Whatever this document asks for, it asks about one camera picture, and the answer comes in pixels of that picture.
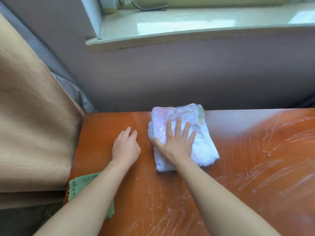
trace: hand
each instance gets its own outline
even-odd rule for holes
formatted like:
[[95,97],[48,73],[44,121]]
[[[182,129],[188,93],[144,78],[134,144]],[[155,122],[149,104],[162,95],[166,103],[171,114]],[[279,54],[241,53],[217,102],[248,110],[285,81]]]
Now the hand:
[[181,157],[190,157],[192,144],[195,140],[196,132],[193,131],[188,138],[188,132],[191,123],[187,122],[181,135],[181,118],[177,119],[175,127],[175,136],[172,133],[171,120],[166,123],[166,143],[163,145],[158,138],[153,137],[153,144],[158,148],[160,153],[166,157],[173,165]]
[[136,162],[141,152],[136,142],[137,131],[134,130],[129,136],[130,130],[131,127],[127,127],[125,131],[121,131],[112,149],[112,160],[127,167],[131,167]]

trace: dark floor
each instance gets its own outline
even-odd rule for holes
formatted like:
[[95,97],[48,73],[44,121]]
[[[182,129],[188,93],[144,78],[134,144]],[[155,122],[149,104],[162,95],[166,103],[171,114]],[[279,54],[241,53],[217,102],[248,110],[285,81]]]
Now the dark floor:
[[32,236],[62,203],[0,210],[0,236]]

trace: wall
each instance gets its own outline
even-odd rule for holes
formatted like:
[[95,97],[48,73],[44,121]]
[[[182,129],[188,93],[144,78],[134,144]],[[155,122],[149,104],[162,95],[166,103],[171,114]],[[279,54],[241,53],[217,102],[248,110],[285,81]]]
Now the wall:
[[64,63],[98,111],[282,108],[315,93],[315,31],[92,54],[80,0],[1,0]]

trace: white window sill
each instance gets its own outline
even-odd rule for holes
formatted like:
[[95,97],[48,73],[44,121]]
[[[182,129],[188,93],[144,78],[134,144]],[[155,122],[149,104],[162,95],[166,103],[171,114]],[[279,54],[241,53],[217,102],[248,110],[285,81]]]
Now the white window sill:
[[315,3],[281,7],[120,10],[106,15],[97,38],[86,41],[91,52],[243,34],[309,30]]

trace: green microfiber cloth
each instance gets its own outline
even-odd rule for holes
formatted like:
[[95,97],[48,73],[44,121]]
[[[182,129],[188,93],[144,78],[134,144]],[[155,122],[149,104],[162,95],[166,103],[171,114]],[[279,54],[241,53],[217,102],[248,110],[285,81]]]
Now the green microfiber cloth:
[[[86,176],[80,176],[77,178],[74,178],[69,182],[69,198],[68,201],[72,200],[73,197],[75,197],[79,192],[86,187],[95,177],[98,176],[99,173],[89,174]],[[113,217],[113,214],[115,213],[114,210],[114,200],[111,203],[111,206],[108,209],[106,218],[111,219]]]

